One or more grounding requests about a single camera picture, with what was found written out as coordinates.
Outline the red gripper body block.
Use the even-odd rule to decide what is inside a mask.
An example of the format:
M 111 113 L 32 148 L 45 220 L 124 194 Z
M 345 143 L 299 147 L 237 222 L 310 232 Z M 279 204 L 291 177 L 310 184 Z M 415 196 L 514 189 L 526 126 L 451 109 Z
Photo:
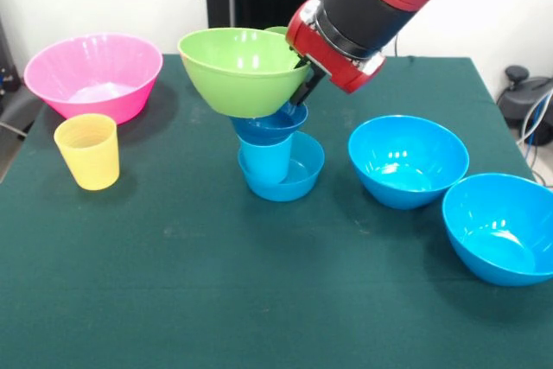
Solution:
M 318 16 L 320 0 L 307 0 L 290 19 L 286 42 L 299 57 L 307 56 L 309 65 L 320 69 L 330 81 L 346 93 L 353 93 L 374 78 L 385 63 L 380 52 L 358 59 L 339 50 L 322 32 Z

